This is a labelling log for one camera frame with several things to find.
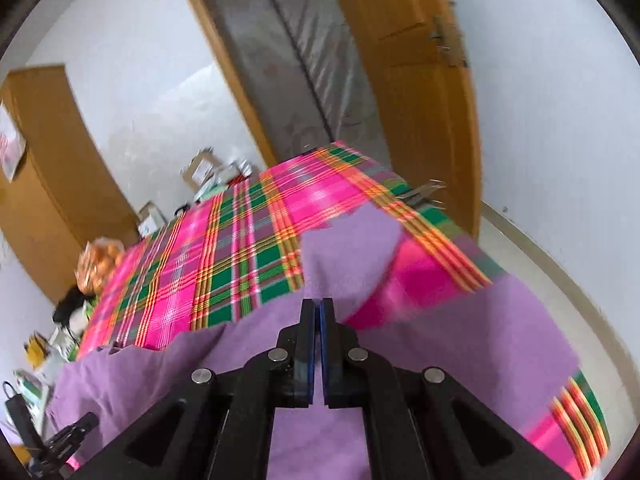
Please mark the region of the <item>cardboard box with label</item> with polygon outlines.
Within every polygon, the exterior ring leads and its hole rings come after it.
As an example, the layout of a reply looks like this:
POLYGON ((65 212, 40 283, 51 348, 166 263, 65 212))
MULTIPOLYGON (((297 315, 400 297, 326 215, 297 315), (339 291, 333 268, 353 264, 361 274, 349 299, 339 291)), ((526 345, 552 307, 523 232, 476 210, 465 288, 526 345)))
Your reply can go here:
POLYGON ((211 148, 203 148, 196 154, 189 165, 181 170, 182 180, 193 191, 198 191, 216 170, 222 166, 221 160, 213 153, 211 148))

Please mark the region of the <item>bag of oranges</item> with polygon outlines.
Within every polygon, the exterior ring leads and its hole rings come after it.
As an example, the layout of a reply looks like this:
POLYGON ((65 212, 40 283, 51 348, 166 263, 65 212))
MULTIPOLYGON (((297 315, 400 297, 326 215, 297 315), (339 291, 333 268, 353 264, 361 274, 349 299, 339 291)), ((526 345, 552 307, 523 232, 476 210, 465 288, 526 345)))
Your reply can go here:
POLYGON ((74 271, 79 290, 86 296, 98 296, 124 255, 125 246, 120 240, 99 237, 88 242, 74 271))

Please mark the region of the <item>white plastic bag on wardrobe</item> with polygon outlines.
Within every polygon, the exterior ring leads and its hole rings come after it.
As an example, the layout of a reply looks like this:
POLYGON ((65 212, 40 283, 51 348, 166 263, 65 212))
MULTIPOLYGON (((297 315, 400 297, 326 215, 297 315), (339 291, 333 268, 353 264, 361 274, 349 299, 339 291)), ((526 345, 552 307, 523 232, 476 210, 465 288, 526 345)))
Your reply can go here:
POLYGON ((6 180, 12 182, 26 151, 26 141, 6 104, 0 108, 0 159, 6 180))

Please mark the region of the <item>pink plaid bed sheet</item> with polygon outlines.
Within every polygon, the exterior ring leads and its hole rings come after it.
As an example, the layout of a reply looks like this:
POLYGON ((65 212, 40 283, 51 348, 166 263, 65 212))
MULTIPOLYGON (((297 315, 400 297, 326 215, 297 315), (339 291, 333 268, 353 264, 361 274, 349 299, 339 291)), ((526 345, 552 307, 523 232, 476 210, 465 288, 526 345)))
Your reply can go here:
MULTIPOLYGON (((406 191, 404 180, 341 143, 232 186, 125 252, 73 362, 104 344, 162 350, 181 333, 239 322, 296 292, 305 283, 303 235, 364 205, 394 219, 457 292, 478 292, 495 270, 506 272, 442 211, 406 205, 406 191)), ((611 440, 580 364, 558 402, 556 421, 586 478, 611 440)))

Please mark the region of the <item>yellow bag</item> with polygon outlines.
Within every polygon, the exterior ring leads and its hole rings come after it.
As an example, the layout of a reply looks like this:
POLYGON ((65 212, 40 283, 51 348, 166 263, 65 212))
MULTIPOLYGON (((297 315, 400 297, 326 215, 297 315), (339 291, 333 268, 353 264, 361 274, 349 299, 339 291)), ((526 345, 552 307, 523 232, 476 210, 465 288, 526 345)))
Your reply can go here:
POLYGON ((40 333, 32 333, 24 343, 26 360, 32 368, 38 368, 47 359, 50 351, 47 339, 40 333))

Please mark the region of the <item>grey zippered fabric wardrobe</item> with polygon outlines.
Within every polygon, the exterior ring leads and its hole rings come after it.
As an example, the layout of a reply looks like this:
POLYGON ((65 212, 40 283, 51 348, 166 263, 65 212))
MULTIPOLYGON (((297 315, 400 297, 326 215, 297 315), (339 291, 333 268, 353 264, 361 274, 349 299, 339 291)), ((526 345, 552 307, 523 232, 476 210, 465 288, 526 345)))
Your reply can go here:
POLYGON ((390 164, 378 106, 337 0, 205 0, 274 154, 335 141, 390 164))

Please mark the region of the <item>wooden door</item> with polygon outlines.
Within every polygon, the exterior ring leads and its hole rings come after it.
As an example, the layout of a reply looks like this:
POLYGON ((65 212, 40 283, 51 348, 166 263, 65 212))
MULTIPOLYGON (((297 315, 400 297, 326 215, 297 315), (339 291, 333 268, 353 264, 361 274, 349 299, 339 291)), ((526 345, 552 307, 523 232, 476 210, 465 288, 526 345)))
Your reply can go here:
POLYGON ((450 0, 337 0, 378 104, 390 161, 472 236, 480 230, 480 132, 450 0))

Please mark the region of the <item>white product box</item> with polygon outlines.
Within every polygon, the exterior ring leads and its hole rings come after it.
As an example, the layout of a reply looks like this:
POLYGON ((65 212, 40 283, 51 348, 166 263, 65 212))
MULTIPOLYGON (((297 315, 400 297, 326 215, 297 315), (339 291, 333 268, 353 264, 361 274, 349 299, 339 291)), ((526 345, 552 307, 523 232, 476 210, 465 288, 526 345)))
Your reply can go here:
POLYGON ((138 219, 138 232, 142 238, 151 236, 167 224, 165 216, 152 200, 140 208, 138 219))

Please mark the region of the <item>wooden wardrobe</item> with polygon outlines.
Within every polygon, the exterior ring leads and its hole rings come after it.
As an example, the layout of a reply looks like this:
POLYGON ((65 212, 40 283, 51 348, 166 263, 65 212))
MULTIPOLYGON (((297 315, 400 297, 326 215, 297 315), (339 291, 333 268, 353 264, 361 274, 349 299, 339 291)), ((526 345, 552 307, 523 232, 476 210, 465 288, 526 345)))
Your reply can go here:
POLYGON ((52 302, 75 284, 87 243, 136 244, 138 217, 108 171, 62 65, 8 73, 1 101, 26 140, 13 180, 1 182, 1 231, 52 302))

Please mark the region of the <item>black clothing pile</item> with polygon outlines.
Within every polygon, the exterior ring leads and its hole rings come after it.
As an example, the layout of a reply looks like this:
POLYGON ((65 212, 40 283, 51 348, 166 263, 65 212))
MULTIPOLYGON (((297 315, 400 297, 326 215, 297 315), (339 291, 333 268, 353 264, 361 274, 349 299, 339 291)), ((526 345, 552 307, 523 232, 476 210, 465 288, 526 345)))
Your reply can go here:
POLYGON ((81 309, 86 301, 92 304, 96 301, 96 295, 86 295, 76 285, 72 286, 56 304, 52 321, 61 326, 69 326, 72 314, 81 309))

